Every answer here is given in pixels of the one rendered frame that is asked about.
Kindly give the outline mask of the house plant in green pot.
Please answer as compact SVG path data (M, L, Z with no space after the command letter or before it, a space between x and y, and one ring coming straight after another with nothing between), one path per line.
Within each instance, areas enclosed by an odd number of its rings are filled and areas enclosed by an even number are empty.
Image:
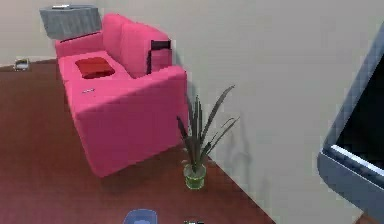
M185 125L182 119L177 116L177 125L180 131L184 150L188 154L188 159L183 161L183 175L186 187L190 190L200 190L204 187L207 169L204 163L208 160L209 154L217 146L225 134L236 124L239 118L229 118L222 126L222 132L217 131L211 140L205 142L208 131L213 120L223 104L229 92L235 86L226 88L215 102L206 124L203 124L203 110L199 97L194 103L186 98L188 107L188 124Z

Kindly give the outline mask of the pink sofa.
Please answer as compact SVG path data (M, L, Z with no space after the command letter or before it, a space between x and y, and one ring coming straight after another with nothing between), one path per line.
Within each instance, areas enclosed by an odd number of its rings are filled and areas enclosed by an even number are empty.
M170 38L147 24L108 13L101 31L55 43L72 119L99 177L180 143L176 117L188 117L187 73L172 62L147 74L151 40ZM93 57L104 58L115 73L84 79L75 62Z

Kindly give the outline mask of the black laptop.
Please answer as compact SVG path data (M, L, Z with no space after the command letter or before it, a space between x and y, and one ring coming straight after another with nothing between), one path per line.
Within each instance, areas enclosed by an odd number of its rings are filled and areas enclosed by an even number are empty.
M147 74L159 71L172 65L172 49L170 40L151 40L146 59Z

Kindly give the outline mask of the red cushion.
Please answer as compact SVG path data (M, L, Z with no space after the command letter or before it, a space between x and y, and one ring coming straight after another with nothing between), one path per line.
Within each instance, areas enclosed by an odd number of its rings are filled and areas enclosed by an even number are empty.
M75 64L84 79L105 77L115 73L112 66L102 57L81 59Z

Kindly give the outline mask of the blue round object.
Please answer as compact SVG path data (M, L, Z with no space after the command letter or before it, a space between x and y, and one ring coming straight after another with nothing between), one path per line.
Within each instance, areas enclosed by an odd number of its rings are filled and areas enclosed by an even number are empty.
M149 209L131 210L126 215L123 224L158 224L157 213Z

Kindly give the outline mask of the grey side table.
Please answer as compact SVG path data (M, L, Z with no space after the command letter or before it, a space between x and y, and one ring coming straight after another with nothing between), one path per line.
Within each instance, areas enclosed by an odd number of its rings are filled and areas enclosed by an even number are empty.
M40 16L46 34L50 39L66 40L101 29L101 18L94 5L69 4L68 9L52 9L52 6L40 8Z

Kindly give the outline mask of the grey television set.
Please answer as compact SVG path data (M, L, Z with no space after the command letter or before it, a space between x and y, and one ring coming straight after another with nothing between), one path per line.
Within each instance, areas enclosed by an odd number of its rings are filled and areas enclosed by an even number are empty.
M384 224L384 21L317 156L330 189Z

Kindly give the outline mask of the small grey box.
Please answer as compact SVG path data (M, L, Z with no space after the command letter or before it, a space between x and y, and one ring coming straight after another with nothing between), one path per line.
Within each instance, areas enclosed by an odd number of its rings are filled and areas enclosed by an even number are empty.
M29 60L28 59L17 59L14 63L15 71L25 71L29 69Z

